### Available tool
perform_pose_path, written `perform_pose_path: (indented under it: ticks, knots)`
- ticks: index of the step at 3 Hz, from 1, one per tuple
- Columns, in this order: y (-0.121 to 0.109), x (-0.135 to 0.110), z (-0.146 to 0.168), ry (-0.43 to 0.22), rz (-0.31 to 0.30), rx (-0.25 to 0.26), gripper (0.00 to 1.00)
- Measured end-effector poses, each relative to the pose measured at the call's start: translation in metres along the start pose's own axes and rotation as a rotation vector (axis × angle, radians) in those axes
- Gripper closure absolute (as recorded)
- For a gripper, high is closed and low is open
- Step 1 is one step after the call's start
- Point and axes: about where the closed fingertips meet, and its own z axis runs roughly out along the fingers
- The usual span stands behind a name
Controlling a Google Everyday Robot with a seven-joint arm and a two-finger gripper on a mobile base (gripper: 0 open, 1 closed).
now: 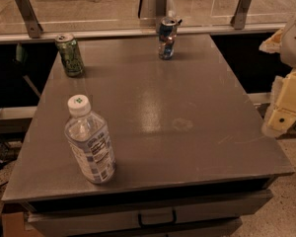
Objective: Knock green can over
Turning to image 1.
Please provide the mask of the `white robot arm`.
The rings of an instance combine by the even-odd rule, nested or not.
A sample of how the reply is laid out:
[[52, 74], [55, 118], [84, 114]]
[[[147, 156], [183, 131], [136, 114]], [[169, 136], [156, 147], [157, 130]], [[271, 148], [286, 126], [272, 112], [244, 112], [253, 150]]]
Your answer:
[[296, 122], [296, 13], [284, 28], [265, 40], [259, 50], [279, 53], [282, 63], [292, 70], [285, 76], [276, 76], [270, 93], [261, 131], [269, 137], [285, 134]]

